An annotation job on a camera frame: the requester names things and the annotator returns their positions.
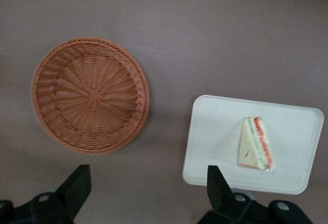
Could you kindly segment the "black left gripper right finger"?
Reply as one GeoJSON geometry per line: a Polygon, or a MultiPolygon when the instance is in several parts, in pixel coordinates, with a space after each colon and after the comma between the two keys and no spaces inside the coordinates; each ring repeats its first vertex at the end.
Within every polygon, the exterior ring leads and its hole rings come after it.
{"type": "Polygon", "coordinates": [[[217,166],[208,166],[207,194],[212,210],[202,223],[269,223],[267,207],[249,192],[231,189],[217,166]]]}

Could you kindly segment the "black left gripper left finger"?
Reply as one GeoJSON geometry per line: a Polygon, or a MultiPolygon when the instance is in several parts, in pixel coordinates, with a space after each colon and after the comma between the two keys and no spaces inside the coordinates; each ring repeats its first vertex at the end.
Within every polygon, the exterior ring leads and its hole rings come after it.
{"type": "Polygon", "coordinates": [[[74,223],[92,189],[89,165],[80,165],[55,192],[33,198],[30,213],[33,223],[74,223]]]}

